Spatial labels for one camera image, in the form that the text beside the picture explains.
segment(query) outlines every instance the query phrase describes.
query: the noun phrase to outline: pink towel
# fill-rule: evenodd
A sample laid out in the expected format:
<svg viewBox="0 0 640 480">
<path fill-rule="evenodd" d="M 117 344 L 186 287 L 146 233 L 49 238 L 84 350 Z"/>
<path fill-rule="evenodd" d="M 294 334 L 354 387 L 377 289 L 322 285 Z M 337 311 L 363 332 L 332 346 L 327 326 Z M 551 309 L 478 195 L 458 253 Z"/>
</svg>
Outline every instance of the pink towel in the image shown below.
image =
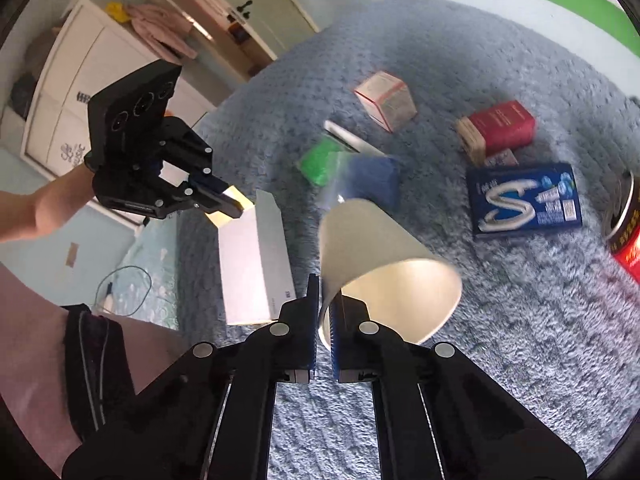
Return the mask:
<svg viewBox="0 0 640 480">
<path fill-rule="evenodd" d="M 133 29 L 162 59 L 182 64 L 165 45 L 190 59 L 195 59 L 198 55 L 183 40 L 191 30 L 191 23 L 177 12 L 171 12 L 154 4 L 130 5 L 125 6 L 124 9 L 131 16 Z"/>
</svg>

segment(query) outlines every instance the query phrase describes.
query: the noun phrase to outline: white stick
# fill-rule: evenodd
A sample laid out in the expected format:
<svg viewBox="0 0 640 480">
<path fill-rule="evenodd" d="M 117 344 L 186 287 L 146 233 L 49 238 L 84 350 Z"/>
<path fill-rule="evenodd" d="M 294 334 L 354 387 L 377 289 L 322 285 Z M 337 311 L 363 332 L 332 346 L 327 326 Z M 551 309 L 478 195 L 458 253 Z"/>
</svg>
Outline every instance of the white stick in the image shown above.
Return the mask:
<svg viewBox="0 0 640 480">
<path fill-rule="evenodd" d="M 345 130 L 343 127 L 338 126 L 332 121 L 325 121 L 324 129 L 346 142 L 357 152 L 364 153 L 365 155 L 385 156 L 384 153 L 371 146 L 366 140 L 362 140 L 360 137 L 352 134 L 349 130 Z"/>
</svg>

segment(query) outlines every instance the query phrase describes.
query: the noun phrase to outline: blue pouch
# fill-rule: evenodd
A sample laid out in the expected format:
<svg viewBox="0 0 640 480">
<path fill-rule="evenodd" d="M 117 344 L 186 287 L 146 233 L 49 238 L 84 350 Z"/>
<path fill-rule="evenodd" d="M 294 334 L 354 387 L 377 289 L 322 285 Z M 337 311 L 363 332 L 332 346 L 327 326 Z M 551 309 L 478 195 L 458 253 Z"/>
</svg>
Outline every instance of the blue pouch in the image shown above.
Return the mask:
<svg viewBox="0 0 640 480">
<path fill-rule="evenodd" d="M 333 181 L 325 188 L 324 206 L 351 198 L 370 200 L 380 209 L 398 208 L 400 170 L 398 162 L 388 156 L 362 153 L 338 153 Z"/>
<path fill-rule="evenodd" d="M 556 232 L 582 226 L 570 164 L 476 168 L 466 186 L 475 238 Z"/>
</svg>

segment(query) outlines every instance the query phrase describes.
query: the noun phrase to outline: screw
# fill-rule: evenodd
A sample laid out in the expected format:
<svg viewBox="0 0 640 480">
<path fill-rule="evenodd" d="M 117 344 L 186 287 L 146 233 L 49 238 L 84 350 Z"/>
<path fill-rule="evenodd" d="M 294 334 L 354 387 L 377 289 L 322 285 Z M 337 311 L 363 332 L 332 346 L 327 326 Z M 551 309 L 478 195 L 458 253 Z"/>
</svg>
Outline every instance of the screw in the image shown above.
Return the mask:
<svg viewBox="0 0 640 480">
<path fill-rule="evenodd" d="M 453 348 L 449 343 L 438 343 L 435 347 L 436 354 L 440 357 L 453 357 L 453 354 L 456 353 L 456 349 Z"/>
<path fill-rule="evenodd" d="M 211 346 L 209 343 L 198 343 L 193 347 L 193 355 L 195 355 L 198 359 L 209 357 L 211 354 L 213 354 L 213 346 Z"/>
<path fill-rule="evenodd" d="M 289 333 L 289 325 L 285 323 L 274 323 L 269 327 L 269 332 L 276 336 L 287 335 Z"/>
<path fill-rule="evenodd" d="M 373 321 L 363 321 L 362 323 L 360 323 L 360 325 L 358 326 L 358 329 L 363 333 L 363 334 L 367 334 L 367 335 L 373 335 L 375 333 L 378 332 L 378 330 L 380 330 L 380 327 L 378 326 L 377 323 L 374 323 Z"/>
</svg>

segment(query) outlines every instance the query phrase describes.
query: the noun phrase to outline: blue carpet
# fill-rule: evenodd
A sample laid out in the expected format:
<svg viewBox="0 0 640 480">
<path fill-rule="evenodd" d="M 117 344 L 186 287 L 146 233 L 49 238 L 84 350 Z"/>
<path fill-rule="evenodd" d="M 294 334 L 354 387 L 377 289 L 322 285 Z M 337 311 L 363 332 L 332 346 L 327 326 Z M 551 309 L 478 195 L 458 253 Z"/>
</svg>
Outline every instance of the blue carpet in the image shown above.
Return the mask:
<svg viewBox="0 0 640 480">
<path fill-rule="evenodd" d="M 418 116 L 396 134 L 352 93 L 377 70 L 402 78 Z M 538 120 L 523 164 L 575 170 L 584 228 L 552 237 L 474 242 L 467 161 L 453 128 L 518 99 Z M 460 306 L 434 338 L 454 342 L 570 444 L 593 470 L 640 404 L 640 288 L 600 239 L 607 186 L 640 160 L 640 109 L 564 48 L 497 16 L 442 0 L 385 0 L 338 20 L 242 86 L 200 125 L 213 172 L 282 210 L 296 290 L 318 272 L 319 190 L 296 169 L 331 119 L 404 164 L 396 221 L 463 277 Z M 225 345 L 250 328 L 223 315 L 216 229 L 178 218 L 178 324 L 191 342 Z M 367 385 L 280 386 L 270 478 L 379 478 Z"/>
</svg>

